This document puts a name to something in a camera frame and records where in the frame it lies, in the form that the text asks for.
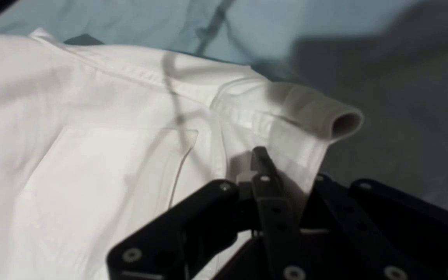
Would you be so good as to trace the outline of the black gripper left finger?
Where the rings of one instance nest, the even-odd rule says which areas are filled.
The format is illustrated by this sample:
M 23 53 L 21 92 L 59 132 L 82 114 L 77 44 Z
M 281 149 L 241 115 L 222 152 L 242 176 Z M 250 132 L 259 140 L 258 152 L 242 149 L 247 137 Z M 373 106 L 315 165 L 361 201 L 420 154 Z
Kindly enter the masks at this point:
M 247 184 L 210 180 L 115 244 L 109 280 L 191 280 L 250 227 L 250 205 Z

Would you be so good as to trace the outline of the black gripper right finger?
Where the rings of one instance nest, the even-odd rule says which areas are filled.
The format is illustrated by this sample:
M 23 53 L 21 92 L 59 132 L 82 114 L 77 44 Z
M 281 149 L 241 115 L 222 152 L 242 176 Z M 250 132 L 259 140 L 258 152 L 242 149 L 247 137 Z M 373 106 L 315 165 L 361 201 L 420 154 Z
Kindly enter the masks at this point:
M 448 210 L 370 179 L 320 174 L 297 210 L 264 148 L 239 212 L 252 238 L 219 280 L 448 280 Z

